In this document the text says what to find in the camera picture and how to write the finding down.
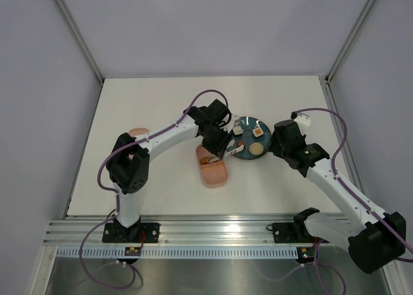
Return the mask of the orange salmon sushi roll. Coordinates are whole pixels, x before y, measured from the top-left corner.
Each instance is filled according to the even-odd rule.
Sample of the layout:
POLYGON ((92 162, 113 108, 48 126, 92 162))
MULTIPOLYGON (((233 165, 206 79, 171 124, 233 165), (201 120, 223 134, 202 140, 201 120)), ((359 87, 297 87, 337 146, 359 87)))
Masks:
POLYGON ((265 132, 261 127, 256 127, 252 130, 252 134, 255 138, 260 138, 265 135, 265 132))

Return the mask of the pink lunch box lid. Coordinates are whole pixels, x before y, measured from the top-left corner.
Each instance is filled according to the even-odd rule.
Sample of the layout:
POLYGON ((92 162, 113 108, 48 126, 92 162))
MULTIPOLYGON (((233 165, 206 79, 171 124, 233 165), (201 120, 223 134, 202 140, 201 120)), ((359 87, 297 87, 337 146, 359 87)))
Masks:
POLYGON ((129 133, 130 136, 136 137, 136 136, 140 136, 140 135, 143 135, 143 134, 147 134, 149 132, 150 131, 147 128, 133 128, 128 133, 129 133))

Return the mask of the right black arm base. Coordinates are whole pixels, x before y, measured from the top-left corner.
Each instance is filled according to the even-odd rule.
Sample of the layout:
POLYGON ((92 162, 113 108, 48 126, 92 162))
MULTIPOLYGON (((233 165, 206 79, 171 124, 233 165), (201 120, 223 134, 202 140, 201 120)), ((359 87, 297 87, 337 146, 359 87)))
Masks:
POLYGON ((298 233, 292 222, 271 223, 265 228, 272 234, 274 243, 308 243, 315 245, 319 242, 319 238, 298 233))

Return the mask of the white cat paw tongs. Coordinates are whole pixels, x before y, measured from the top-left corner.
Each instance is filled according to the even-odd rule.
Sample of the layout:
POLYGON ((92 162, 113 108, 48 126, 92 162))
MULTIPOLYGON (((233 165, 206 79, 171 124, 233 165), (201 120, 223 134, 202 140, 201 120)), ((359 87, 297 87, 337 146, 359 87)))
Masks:
POLYGON ((226 150, 225 150, 224 156, 223 156, 222 158, 218 158, 218 157, 216 157, 216 156, 211 156, 211 157, 207 158, 207 159, 208 159, 208 164, 210 164, 210 163, 215 163, 215 162, 217 162, 217 161, 222 160, 222 159, 225 158, 225 157, 233 156, 233 155, 235 155, 235 154, 237 154, 237 153, 239 153, 239 152, 242 152, 242 151, 245 149, 245 146, 243 145, 243 146, 241 146, 241 147, 238 147, 238 146, 237 146, 238 143, 239 143, 239 141, 236 141, 236 140, 234 140, 234 139, 231 140, 231 141, 229 142, 226 150))

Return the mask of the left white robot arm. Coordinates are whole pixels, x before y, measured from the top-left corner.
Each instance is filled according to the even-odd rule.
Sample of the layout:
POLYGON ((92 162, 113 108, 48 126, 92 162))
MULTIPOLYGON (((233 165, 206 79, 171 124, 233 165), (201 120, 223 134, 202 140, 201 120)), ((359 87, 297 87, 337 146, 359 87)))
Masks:
POLYGON ((120 135, 105 162, 116 196, 117 235, 125 242, 139 235, 141 206, 139 191, 148 181, 150 163, 174 146, 196 137, 213 156, 223 159, 232 140, 237 116, 220 100, 209 106, 189 106, 183 116, 153 132, 132 137, 120 135))

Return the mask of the pink divided lunch box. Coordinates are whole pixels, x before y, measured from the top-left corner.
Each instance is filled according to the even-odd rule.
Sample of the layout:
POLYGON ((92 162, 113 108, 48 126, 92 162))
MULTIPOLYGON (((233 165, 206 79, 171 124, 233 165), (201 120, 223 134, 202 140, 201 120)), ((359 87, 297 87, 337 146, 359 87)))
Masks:
POLYGON ((207 188, 218 188, 226 184, 228 179, 228 171, 224 161, 217 161, 206 165, 201 165, 200 161, 203 158, 209 158, 212 154, 202 145, 196 148, 196 159, 201 176, 201 181, 207 188))

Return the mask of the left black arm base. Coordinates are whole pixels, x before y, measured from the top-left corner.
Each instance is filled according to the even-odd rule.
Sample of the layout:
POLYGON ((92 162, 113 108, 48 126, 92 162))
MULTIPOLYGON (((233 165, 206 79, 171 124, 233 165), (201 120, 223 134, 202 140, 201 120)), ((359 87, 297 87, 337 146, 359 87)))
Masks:
POLYGON ((160 224, 138 222, 129 228, 118 223, 106 223, 103 243, 157 243, 160 224))

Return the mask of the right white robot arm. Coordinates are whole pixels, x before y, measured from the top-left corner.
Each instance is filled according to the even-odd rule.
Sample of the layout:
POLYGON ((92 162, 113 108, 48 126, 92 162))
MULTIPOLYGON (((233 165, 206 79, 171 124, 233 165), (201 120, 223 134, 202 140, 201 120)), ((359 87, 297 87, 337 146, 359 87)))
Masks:
POLYGON ((308 144, 296 121, 274 125, 267 150, 321 189, 345 215, 343 223, 309 208, 294 216, 293 233, 301 241, 311 237, 347 251, 355 265, 372 274, 405 253, 406 221, 389 214, 360 192, 333 167, 328 153, 317 143, 308 144))

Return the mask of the cucumber sushi roll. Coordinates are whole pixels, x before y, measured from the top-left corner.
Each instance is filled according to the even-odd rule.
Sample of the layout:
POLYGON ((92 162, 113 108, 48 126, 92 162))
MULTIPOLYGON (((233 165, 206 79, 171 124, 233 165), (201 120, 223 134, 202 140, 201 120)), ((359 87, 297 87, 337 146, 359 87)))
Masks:
POLYGON ((234 126, 232 129, 235 136, 240 136, 243 134, 243 129, 241 126, 234 126))

